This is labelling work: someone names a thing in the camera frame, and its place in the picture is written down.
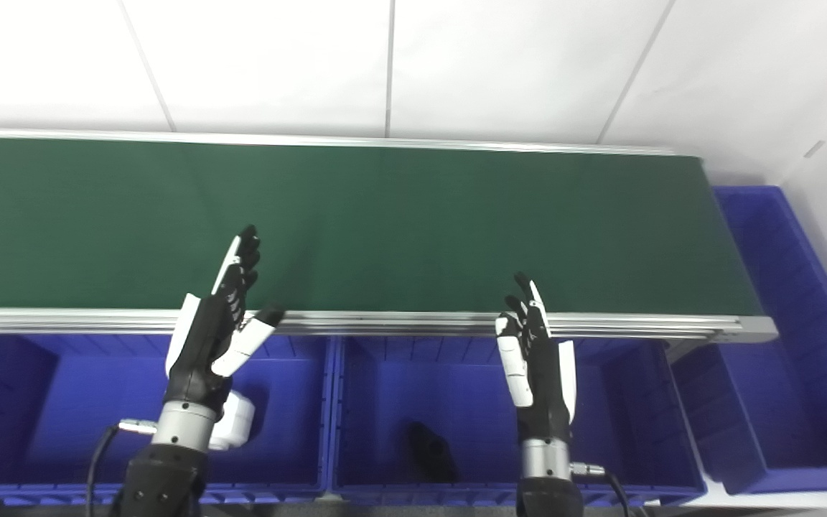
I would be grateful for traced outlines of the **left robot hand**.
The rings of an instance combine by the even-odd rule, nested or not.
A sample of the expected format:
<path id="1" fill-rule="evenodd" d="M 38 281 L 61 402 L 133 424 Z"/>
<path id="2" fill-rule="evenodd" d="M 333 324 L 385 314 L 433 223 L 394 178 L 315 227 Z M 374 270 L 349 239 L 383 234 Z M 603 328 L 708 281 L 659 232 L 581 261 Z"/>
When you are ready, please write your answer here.
<path id="1" fill-rule="evenodd" d="M 165 360 L 164 403 L 200 406 L 220 420 L 233 374 L 285 318 L 285 309 L 275 302 L 253 314 L 247 310 L 247 294 L 257 280 L 260 243 L 256 226 L 244 227 L 230 242 L 210 293 L 184 298 Z"/>

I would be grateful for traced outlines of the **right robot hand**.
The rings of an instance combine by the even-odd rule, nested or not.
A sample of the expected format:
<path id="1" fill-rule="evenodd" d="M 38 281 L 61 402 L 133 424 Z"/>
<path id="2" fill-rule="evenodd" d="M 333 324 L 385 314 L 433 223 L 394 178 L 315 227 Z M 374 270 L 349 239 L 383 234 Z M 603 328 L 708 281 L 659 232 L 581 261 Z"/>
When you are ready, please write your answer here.
<path id="1" fill-rule="evenodd" d="M 568 444 L 577 402 L 575 344 L 553 336 L 537 284 L 523 272 L 514 279 L 524 295 L 505 298 L 508 311 L 496 317 L 495 338 L 518 439 Z"/>

